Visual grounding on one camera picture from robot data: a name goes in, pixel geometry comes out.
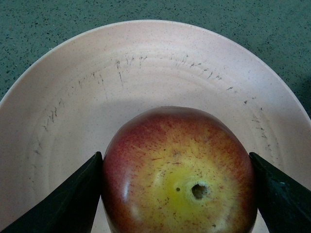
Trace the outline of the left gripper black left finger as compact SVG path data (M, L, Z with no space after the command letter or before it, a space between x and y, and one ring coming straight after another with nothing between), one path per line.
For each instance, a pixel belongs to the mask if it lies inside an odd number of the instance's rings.
M89 233L101 193L103 158L96 152L4 233Z

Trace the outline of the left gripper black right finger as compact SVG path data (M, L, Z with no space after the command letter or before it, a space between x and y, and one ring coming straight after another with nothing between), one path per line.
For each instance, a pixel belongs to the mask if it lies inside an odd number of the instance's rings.
M249 153L259 212L270 233L311 231L311 191L258 154Z

